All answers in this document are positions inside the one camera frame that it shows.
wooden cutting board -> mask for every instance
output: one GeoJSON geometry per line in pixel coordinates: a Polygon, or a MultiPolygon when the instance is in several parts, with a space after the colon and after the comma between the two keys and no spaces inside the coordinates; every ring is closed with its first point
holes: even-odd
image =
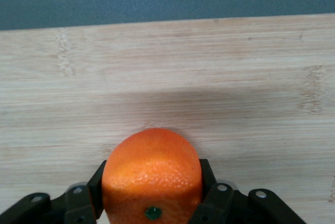
{"type": "Polygon", "coordinates": [[[0,61],[0,212],[164,127],[218,180],[335,223],[335,14],[1,31],[0,61]]]}

